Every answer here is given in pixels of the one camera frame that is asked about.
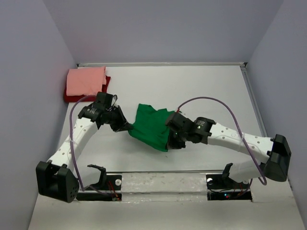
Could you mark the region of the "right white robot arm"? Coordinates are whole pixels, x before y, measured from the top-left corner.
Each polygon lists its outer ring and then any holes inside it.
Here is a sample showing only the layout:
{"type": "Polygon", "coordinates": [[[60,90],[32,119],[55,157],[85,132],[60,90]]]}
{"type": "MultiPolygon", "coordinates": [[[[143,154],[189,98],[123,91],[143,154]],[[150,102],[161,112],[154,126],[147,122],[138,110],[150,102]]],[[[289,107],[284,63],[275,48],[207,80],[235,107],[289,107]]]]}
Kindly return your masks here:
{"type": "Polygon", "coordinates": [[[277,134],[274,138],[269,138],[239,133],[214,120],[198,117],[191,121],[180,113],[171,114],[165,125],[170,129],[170,135],[175,138],[179,149],[185,147],[185,142],[202,143],[224,147],[251,157],[249,161],[225,166],[221,175],[224,187],[231,188],[237,183],[254,178],[277,182],[287,180],[292,153],[283,135],[277,134]]]}

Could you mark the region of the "green t-shirt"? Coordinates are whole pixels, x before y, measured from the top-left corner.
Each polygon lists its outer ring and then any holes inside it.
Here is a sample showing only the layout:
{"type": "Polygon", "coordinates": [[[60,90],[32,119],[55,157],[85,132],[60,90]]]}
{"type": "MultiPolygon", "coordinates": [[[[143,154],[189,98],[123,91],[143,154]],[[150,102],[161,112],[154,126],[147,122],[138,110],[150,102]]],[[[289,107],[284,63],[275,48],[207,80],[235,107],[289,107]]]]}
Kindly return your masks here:
{"type": "Polygon", "coordinates": [[[166,108],[156,110],[151,105],[140,103],[129,135],[158,151],[167,152],[169,128],[165,122],[173,113],[166,108]]]}

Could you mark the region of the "dark red folded t-shirt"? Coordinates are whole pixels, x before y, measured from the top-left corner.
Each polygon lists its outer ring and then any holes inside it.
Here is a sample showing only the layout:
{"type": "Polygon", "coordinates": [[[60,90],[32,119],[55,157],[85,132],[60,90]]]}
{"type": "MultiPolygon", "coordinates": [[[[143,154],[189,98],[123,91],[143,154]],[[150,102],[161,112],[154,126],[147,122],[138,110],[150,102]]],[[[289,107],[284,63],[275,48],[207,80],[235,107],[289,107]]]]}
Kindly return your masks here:
{"type": "MultiPolygon", "coordinates": [[[[102,86],[102,92],[107,92],[109,83],[111,81],[110,76],[106,76],[106,84],[102,86]]],[[[79,95],[79,96],[68,96],[66,93],[67,87],[65,87],[64,93],[63,93],[63,100],[66,103],[75,103],[79,101],[80,99],[84,98],[83,102],[93,102],[95,101],[96,96],[95,95],[90,95],[90,96],[85,96],[85,95],[79,95]]]]}

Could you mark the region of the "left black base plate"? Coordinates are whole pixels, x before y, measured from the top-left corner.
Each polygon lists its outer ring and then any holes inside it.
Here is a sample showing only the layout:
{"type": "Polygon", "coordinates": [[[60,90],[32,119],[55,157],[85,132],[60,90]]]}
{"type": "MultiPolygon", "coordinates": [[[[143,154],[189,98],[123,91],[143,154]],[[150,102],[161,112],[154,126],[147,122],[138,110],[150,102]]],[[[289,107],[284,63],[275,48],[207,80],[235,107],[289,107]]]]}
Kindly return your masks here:
{"type": "Polygon", "coordinates": [[[122,175],[108,174],[104,184],[93,184],[79,191],[76,200],[78,201],[106,201],[115,202],[122,200],[122,175]]]}

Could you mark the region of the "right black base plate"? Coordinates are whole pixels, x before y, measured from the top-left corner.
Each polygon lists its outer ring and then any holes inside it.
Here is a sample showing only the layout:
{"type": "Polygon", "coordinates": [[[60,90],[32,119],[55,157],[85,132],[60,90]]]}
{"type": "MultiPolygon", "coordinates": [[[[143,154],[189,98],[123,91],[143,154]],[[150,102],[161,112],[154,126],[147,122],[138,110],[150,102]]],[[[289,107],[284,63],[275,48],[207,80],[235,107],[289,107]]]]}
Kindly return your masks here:
{"type": "Polygon", "coordinates": [[[207,174],[206,186],[209,201],[252,200],[249,183],[223,180],[221,174],[207,174]]]}

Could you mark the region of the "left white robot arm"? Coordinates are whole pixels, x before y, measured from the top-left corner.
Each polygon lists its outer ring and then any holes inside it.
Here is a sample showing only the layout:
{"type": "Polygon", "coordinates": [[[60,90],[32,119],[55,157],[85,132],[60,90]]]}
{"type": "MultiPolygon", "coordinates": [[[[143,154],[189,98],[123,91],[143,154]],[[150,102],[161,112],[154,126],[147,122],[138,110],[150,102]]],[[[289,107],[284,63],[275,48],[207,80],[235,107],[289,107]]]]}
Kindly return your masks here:
{"type": "Polygon", "coordinates": [[[116,95],[99,92],[94,102],[82,108],[75,122],[69,121],[70,132],[62,145],[47,161],[40,161],[36,166],[40,195],[71,203],[79,191],[101,189],[106,185],[105,167],[89,164],[89,168],[97,169],[99,173],[86,179],[81,177],[77,159],[101,126],[109,125],[114,132],[132,129],[117,105],[117,99],[116,95]]]}

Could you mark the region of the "pink folded t-shirt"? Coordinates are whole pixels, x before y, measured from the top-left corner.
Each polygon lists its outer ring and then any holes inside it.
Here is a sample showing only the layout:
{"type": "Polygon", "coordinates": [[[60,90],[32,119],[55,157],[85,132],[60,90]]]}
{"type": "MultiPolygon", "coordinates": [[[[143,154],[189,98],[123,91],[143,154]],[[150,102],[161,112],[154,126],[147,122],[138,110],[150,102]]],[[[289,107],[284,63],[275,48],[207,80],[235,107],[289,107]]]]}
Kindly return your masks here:
{"type": "Polygon", "coordinates": [[[67,96],[96,95],[106,85],[105,67],[69,69],[66,81],[67,96]]]}

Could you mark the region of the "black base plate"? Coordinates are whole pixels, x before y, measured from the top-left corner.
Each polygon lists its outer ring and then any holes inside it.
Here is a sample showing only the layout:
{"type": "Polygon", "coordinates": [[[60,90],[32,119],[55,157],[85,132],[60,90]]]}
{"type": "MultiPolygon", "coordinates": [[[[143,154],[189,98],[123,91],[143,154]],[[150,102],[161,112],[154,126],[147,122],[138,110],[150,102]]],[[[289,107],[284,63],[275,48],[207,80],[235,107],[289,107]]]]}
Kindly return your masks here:
{"type": "Polygon", "coordinates": [[[76,200],[78,201],[106,201],[115,202],[122,200],[122,175],[108,174],[104,184],[93,184],[79,191],[76,200]]]}
{"type": "Polygon", "coordinates": [[[249,183],[223,180],[221,174],[207,174],[206,186],[209,201],[252,200],[249,183]]]}

